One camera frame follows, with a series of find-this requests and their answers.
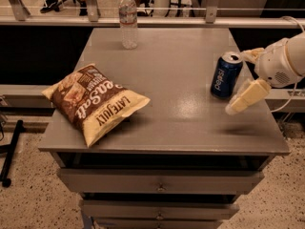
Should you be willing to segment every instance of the speckled floor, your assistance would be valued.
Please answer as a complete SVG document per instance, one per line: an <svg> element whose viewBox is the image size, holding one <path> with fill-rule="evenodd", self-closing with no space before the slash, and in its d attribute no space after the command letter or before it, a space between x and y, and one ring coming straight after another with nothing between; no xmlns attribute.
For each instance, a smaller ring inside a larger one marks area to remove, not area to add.
<svg viewBox="0 0 305 229"><path fill-rule="evenodd" d="M292 120L285 134L290 155L278 156L270 163L264 170L265 178L250 194L237 200L240 211L219 229L305 228L304 123ZM1 229L83 228L80 196L57 178L58 165L51 155L38 151L42 137L34 133L20 135L9 175L12 184L10 188L0 186ZM0 145L9 143L10 138L11 133L5 133Z"/></svg>

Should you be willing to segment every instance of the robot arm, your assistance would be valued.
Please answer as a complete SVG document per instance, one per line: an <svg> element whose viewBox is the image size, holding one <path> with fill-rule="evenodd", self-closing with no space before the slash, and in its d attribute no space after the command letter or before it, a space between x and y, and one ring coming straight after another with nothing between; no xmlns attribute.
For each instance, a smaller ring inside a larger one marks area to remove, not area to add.
<svg viewBox="0 0 305 229"><path fill-rule="evenodd" d="M226 112L235 115L265 98L271 89L296 84L305 77L305 32L283 38L265 50L256 49L242 53L246 61L255 64L259 75L255 81L242 85L231 99Z"/></svg>

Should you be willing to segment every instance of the soda can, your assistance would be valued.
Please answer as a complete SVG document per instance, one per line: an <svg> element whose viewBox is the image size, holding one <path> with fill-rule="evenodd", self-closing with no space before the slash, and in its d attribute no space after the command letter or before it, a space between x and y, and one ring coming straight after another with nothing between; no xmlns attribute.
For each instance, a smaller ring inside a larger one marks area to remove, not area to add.
<svg viewBox="0 0 305 229"><path fill-rule="evenodd" d="M211 85L212 95L228 98L232 95L243 62L237 52L225 52L217 61Z"/></svg>

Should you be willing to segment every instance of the drawer knob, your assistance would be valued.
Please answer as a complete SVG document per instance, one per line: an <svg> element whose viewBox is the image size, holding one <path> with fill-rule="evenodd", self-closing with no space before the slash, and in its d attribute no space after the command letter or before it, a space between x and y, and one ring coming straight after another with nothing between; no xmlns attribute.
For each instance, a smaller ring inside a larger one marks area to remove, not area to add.
<svg viewBox="0 0 305 229"><path fill-rule="evenodd" d="M157 220L162 220L162 219L164 219L164 217L162 217L161 213L159 213L159 215L157 215L156 219Z"/></svg>
<svg viewBox="0 0 305 229"><path fill-rule="evenodd" d="M163 187L162 183L160 183L159 187L156 189L157 192L163 193L166 191L166 189Z"/></svg>

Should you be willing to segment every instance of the bag of chips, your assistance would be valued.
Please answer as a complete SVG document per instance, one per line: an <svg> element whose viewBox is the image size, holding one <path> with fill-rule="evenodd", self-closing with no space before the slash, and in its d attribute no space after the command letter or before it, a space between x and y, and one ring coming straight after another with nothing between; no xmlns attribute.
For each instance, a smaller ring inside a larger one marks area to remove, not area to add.
<svg viewBox="0 0 305 229"><path fill-rule="evenodd" d="M150 101L113 83L94 64L67 75L42 94L82 131L88 147Z"/></svg>

